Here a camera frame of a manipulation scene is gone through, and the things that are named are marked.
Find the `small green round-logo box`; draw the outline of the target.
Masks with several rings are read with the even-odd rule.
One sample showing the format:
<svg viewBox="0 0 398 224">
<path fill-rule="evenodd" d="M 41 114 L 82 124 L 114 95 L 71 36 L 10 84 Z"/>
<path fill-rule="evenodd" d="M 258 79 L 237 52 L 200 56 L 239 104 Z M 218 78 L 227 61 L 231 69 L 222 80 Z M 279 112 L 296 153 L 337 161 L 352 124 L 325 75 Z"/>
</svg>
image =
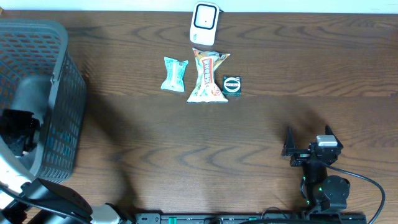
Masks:
<svg viewBox="0 0 398 224">
<path fill-rule="evenodd" d="M 241 77 L 224 76 L 222 92 L 226 96 L 241 96 Z"/>
</svg>

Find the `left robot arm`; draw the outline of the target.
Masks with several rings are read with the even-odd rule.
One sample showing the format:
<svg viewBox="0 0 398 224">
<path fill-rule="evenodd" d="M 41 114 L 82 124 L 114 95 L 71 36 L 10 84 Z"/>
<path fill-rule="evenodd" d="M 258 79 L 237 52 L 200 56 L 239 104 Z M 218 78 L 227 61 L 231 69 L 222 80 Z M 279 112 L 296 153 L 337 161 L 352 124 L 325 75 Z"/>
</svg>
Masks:
<svg viewBox="0 0 398 224">
<path fill-rule="evenodd" d="M 90 206 L 76 191 L 35 177 L 16 157 L 32 149 L 39 120 L 29 111 L 5 109 L 1 115 L 1 223 L 135 223 L 111 203 Z"/>
</svg>

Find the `teal snack pack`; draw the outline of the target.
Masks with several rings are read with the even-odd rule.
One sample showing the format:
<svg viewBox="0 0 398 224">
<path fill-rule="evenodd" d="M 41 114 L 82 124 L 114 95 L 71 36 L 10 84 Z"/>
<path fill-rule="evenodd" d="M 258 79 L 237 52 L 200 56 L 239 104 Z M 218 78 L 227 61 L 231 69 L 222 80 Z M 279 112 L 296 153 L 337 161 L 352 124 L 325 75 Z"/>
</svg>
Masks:
<svg viewBox="0 0 398 224">
<path fill-rule="evenodd" d="M 174 58 L 164 57 L 164 63 L 165 69 L 167 71 L 167 76 L 161 85 L 161 89 L 184 92 L 185 85 L 183 78 L 189 61 L 178 61 Z"/>
</svg>

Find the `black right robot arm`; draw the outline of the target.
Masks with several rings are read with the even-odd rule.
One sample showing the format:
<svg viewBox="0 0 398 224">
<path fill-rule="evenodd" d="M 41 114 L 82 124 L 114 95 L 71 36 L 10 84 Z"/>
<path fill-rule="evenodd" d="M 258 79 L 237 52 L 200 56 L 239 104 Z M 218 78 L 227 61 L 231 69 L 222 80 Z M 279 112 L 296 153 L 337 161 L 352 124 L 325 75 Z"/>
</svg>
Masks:
<svg viewBox="0 0 398 224">
<path fill-rule="evenodd" d="M 305 219 L 322 214 L 338 215 L 347 208 L 350 182 L 338 175 L 328 175 L 326 170 L 338 160 L 342 149 L 342 143 L 329 126 L 306 149 L 296 147 L 292 131 L 287 129 L 282 155 L 290 158 L 290 166 L 303 170 L 301 191 L 308 203 L 302 212 Z"/>
</svg>

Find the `yellow snack bag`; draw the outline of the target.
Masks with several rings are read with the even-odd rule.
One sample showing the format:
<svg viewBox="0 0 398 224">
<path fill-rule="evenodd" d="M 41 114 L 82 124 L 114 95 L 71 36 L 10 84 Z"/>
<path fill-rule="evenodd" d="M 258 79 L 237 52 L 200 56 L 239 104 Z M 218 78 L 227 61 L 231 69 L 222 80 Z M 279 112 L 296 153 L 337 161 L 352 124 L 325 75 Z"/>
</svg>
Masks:
<svg viewBox="0 0 398 224">
<path fill-rule="evenodd" d="M 197 82 L 187 103 L 227 103 L 215 81 L 215 71 L 230 56 L 228 53 L 192 48 L 197 67 Z"/>
</svg>

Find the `blue mouthwash bottle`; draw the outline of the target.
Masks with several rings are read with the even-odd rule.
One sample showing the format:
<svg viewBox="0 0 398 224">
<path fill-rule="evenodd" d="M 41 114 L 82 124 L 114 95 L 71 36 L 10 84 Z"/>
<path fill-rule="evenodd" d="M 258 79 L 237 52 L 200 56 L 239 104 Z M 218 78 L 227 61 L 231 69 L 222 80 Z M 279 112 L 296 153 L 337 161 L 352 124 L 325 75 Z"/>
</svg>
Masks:
<svg viewBox="0 0 398 224">
<path fill-rule="evenodd" d="M 50 124 L 48 146 L 60 157 L 74 159 L 76 153 L 77 137 L 69 129 L 59 128 Z"/>
</svg>

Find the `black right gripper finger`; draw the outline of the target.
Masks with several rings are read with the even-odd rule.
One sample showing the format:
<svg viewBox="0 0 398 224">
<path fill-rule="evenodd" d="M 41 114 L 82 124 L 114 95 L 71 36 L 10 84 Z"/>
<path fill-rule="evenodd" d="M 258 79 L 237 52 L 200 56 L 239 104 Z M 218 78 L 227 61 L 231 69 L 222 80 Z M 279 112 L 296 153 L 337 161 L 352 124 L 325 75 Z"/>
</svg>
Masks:
<svg viewBox="0 0 398 224">
<path fill-rule="evenodd" d="M 287 134 L 282 152 L 292 152 L 295 149 L 294 139 L 292 131 L 287 127 Z"/>
<path fill-rule="evenodd" d="M 326 141 L 326 146 L 333 146 L 333 147 L 338 147 L 338 148 L 343 148 L 342 143 L 340 140 L 335 136 L 333 133 L 332 129 L 330 128 L 329 125 L 325 126 L 325 134 L 328 136 L 328 139 Z"/>
</svg>

